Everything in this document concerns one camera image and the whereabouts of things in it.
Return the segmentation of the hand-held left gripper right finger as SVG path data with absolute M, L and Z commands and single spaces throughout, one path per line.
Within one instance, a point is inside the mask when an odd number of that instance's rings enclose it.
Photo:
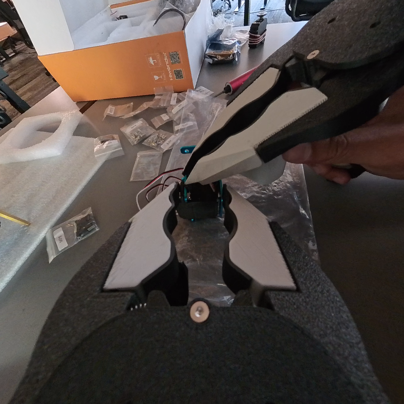
M 268 290 L 297 286 L 264 214 L 231 187 L 223 188 L 224 225 L 230 234 L 223 258 L 223 280 L 233 293 L 248 290 L 253 304 L 268 307 Z

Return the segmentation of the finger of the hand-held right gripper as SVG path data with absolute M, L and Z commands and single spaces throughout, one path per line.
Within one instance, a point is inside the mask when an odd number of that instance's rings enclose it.
M 260 167 L 263 162 L 256 153 L 258 145 L 326 100 L 327 96 L 313 87 L 286 92 L 247 129 L 202 157 L 188 175 L 186 184 L 207 184 Z
M 208 163 L 207 168 L 202 167 L 202 158 L 212 153 L 230 136 L 246 129 L 252 124 L 263 110 L 271 103 L 279 89 L 273 93 L 271 89 L 279 80 L 280 71 L 269 68 L 250 83 L 215 119 L 205 135 L 197 144 L 186 164 L 183 175 L 186 183 L 204 183 L 212 174 L 218 174 L 219 169 Z

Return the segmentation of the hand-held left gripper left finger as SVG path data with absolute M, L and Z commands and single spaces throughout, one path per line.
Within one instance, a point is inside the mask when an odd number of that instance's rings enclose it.
M 104 290 L 168 290 L 177 279 L 177 255 L 172 233 L 177 225 L 177 183 L 132 218 L 114 260 Z

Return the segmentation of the black servo with blue mount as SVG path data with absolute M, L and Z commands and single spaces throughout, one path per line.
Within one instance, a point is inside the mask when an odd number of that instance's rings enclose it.
M 180 183 L 179 217 L 191 221 L 221 217 L 223 212 L 223 184 L 215 181 L 208 185 L 193 183 L 186 185 L 186 177 Z

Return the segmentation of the person's right hand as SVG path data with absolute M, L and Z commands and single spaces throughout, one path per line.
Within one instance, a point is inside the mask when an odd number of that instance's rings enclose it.
M 282 155 L 286 162 L 306 164 L 325 179 L 347 184 L 351 176 L 336 165 L 358 164 L 390 179 L 404 178 L 404 88 L 394 92 L 382 111 L 345 134 L 295 146 Z

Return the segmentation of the red electric screwdriver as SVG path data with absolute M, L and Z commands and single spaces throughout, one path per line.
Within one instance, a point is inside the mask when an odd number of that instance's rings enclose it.
M 251 74 L 257 69 L 257 67 L 258 66 L 248 70 L 247 72 L 227 82 L 225 84 L 224 89 L 218 94 L 214 95 L 214 97 L 218 97 L 222 94 L 228 94 L 228 95 L 233 94 L 251 76 Z

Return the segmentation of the large clear plastic bag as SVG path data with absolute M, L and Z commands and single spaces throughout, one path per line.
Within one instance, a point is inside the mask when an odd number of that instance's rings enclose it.
M 259 185 L 242 175 L 224 180 L 241 196 L 275 221 L 316 263 L 320 263 L 302 165 L 287 163 L 283 175 L 270 185 Z M 229 234 L 223 218 L 192 222 L 178 217 L 173 237 L 180 262 L 188 268 L 189 300 L 202 297 L 229 306 L 234 294 L 221 275 L 223 251 Z

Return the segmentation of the dark packet of parts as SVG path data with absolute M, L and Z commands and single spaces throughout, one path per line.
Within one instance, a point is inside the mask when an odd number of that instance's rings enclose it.
M 205 59 L 211 64 L 238 62 L 241 41 L 236 38 L 221 39 L 224 29 L 217 29 L 206 41 Z

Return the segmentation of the clear bag with black parts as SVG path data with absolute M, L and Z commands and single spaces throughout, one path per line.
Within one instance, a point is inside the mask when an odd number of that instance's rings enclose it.
M 48 230 L 46 234 L 48 262 L 61 252 L 98 231 L 92 208 Z

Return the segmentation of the black office chair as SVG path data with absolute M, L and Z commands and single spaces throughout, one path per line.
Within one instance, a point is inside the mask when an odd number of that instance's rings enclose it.
M 328 0 L 286 0 L 285 11 L 295 22 L 308 21 L 323 8 L 328 6 Z

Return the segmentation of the pile of small screw bags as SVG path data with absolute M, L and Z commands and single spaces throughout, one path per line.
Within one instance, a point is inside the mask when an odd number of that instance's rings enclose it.
M 213 121 L 224 110 L 227 101 L 212 96 L 213 92 L 200 86 L 186 94 L 164 93 L 155 101 L 176 98 L 177 103 L 150 119 L 148 124 L 139 117 L 153 102 L 145 102 L 138 109 L 125 115 L 127 121 L 120 128 L 131 145 L 143 144 L 147 150 L 139 151 L 130 181 L 150 181 L 159 174 L 164 152 L 173 150 L 167 170 L 184 169 L 190 154 L 181 154 L 180 147 L 196 146 Z

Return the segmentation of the white foam sheet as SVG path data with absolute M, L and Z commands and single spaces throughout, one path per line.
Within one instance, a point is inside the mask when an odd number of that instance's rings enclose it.
M 50 124 L 40 128 L 43 134 L 33 136 L 23 147 L 41 142 L 57 127 L 58 124 Z M 77 128 L 88 134 L 90 126 L 79 122 Z M 58 156 L 1 164 L 1 210 L 31 223 L 21 226 L 1 220 L 1 290 L 101 164 L 94 156 L 94 139 L 74 135 Z

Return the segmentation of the white foam box insert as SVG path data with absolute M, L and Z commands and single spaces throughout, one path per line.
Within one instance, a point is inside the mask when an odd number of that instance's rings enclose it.
M 78 17 L 70 19 L 69 28 L 75 49 L 119 43 L 183 31 L 200 1 L 136 1 L 113 8 L 112 4 L 97 14 L 81 3 Z

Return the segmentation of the orange cardboard box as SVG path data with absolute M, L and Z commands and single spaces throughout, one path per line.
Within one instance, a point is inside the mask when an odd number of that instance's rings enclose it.
M 39 60 L 73 101 L 152 94 L 159 86 L 184 91 L 196 86 L 208 35 L 210 1 L 200 1 L 183 31 L 75 49 L 70 19 L 89 1 L 16 0 L 14 5 Z M 112 4 L 136 1 L 95 1 L 97 14 Z

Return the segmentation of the white foam frame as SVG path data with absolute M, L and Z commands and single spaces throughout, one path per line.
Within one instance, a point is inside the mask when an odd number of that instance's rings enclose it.
M 62 154 L 81 118 L 82 114 L 77 110 L 24 118 L 15 128 L 5 133 L 6 137 L 0 144 L 0 163 L 30 161 Z M 23 147 L 33 136 L 43 134 L 40 128 L 50 124 L 58 124 L 54 133 L 41 142 Z

